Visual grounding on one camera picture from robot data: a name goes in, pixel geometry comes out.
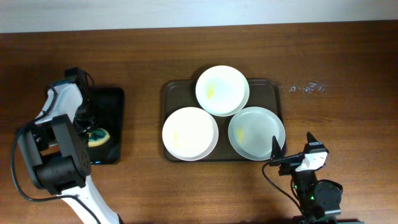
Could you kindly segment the green and yellow sponge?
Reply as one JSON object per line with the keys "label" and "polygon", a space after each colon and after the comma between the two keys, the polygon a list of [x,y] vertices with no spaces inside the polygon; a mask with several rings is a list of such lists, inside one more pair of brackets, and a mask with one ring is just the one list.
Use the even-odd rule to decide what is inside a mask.
{"label": "green and yellow sponge", "polygon": [[109,132],[103,128],[92,130],[88,136],[88,147],[98,147],[111,139]]}

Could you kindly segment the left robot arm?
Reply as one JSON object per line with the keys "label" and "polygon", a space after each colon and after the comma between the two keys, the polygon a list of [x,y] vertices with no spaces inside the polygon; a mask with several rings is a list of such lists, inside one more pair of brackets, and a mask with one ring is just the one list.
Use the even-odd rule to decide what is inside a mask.
{"label": "left robot arm", "polygon": [[41,202],[63,200],[83,223],[122,223],[94,185],[91,168],[120,161],[123,89],[95,86],[75,67],[45,92],[41,112],[16,131],[11,152],[20,150],[32,183],[50,194]]}

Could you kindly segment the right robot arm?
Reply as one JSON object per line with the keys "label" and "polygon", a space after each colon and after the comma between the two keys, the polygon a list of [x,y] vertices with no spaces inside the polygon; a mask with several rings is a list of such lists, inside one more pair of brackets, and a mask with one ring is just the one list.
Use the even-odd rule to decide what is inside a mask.
{"label": "right robot arm", "polygon": [[329,150],[311,133],[307,133],[307,143],[302,152],[284,157],[276,137],[272,138],[271,159],[265,166],[279,167],[279,175],[291,176],[289,195],[271,183],[279,192],[288,196],[300,210],[294,217],[295,223],[337,223],[341,214],[343,186],[328,179],[317,179],[315,172],[326,162]]}

